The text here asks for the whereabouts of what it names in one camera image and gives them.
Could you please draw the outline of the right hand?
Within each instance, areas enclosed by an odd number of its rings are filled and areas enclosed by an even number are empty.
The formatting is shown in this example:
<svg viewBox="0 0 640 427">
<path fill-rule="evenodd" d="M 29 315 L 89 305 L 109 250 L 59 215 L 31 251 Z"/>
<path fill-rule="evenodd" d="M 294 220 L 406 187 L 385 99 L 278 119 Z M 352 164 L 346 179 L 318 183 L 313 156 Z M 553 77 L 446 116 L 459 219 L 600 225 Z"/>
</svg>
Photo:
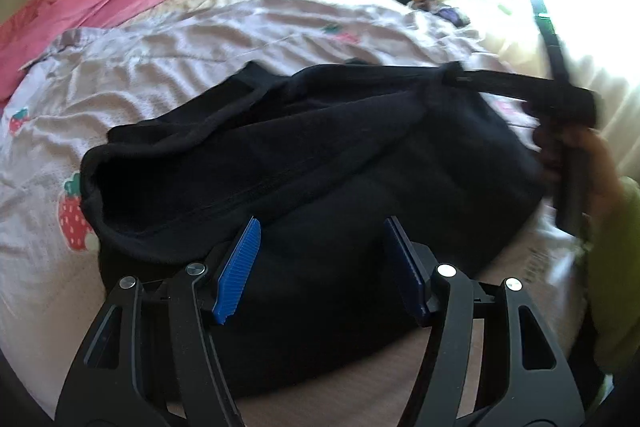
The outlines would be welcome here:
<svg viewBox="0 0 640 427">
<path fill-rule="evenodd" d="M 587 225 L 600 225 L 622 202 L 622 184 L 597 131 L 544 119 L 534 131 L 534 143 L 560 230 L 578 236 Z"/>
</svg>

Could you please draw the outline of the green sleeve right forearm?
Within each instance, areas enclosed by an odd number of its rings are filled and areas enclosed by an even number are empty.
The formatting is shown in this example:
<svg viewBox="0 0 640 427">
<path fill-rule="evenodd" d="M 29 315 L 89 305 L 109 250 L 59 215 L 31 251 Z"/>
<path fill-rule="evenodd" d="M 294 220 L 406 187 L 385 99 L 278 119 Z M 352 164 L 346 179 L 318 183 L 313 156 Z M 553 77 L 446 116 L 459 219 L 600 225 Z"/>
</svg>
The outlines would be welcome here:
<svg viewBox="0 0 640 427">
<path fill-rule="evenodd" d="M 622 198 L 597 226 L 587 256 L 587 295 L 597 331 L 594 359 L 623 374 L 639 349 L 639 185 L 620 180 Z"/>
</svg>

